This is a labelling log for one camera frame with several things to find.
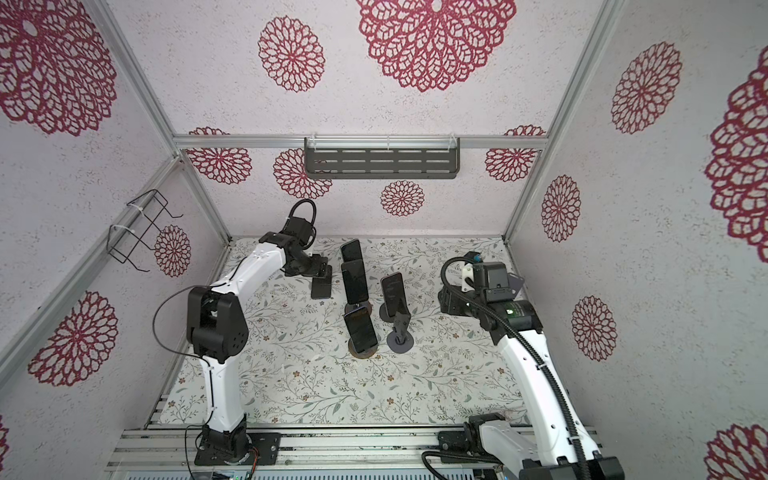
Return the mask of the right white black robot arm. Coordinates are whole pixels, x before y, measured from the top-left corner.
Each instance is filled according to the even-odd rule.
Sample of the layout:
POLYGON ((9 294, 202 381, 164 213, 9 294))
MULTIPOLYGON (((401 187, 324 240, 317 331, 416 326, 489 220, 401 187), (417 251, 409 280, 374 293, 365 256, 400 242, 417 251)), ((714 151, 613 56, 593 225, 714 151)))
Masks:
POLYGON ((436 477, 431 458, 494 462, 514 479, 622 479, 620 461, 604 455, 581 422, 551 359, 533 305, 518 297, 523 279, 502 262, 477 252, 446 260, 440 270, 440 310, 476 319, 512 372, 534 437, 528 439, 501 414, 471 418, 467 450, 426 451, 421 459, 436 477))

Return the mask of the purple case phone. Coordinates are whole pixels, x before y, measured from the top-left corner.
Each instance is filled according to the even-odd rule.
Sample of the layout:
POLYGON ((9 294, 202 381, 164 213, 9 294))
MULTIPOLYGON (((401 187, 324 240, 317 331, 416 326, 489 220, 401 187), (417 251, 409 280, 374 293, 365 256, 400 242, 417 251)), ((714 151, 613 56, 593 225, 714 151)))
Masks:
POLYGON ((393 273, 381 279, 383 303, 387 305, 389 314, 395 316, 398 300, 405 298, 403 276, 400 272, 393 273))

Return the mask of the blue case phone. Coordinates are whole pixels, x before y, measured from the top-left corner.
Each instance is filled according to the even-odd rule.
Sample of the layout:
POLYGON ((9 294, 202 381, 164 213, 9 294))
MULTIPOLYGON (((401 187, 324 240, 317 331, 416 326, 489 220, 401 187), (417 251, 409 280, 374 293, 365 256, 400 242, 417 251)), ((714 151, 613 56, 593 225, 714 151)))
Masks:
POLYGON ((332 297, 333 270, 331 265, 326 265, 322 272, 312 278, 310 297, 315 300, 324 300, 332 297))

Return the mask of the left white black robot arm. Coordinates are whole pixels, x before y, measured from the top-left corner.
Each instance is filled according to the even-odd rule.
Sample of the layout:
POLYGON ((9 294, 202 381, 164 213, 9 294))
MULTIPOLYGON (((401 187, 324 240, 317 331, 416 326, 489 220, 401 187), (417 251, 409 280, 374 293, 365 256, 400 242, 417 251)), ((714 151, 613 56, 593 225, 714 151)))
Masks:
POLYGON ((331 297, 328 258, 309 251, 317 238, 316 216, 313 200, 299 200, 283 228, 264 234, 231 272, 211 285, 182 290, 188 294, 186 338, 190 356, 201 363, 208 411, 195 444, 197 465, 269 462, 248 435, 240 398, 239 354, 249 339, 243 304, 278 271, 287 278, 310 278, 314 299, 331 297))

